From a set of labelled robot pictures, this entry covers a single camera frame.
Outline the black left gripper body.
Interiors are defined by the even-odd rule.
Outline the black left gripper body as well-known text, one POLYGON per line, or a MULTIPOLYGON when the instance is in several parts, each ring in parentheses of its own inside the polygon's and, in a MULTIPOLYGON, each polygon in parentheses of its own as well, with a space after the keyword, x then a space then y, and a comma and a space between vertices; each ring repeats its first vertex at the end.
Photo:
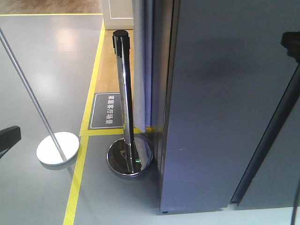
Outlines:
POLYGON ((21 129, 12 126, 0 131, 0 157, 3 157, 15 144, 21 140, 21 129))

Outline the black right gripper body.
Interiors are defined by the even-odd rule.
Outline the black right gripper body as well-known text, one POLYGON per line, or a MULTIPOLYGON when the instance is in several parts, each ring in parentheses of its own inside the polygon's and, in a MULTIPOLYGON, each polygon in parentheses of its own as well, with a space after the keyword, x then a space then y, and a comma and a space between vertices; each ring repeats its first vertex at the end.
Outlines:
POLYGON ((282 35, 281 45, 287 50, 286 54, 300 63, 300 32, 285 32, 282 35))

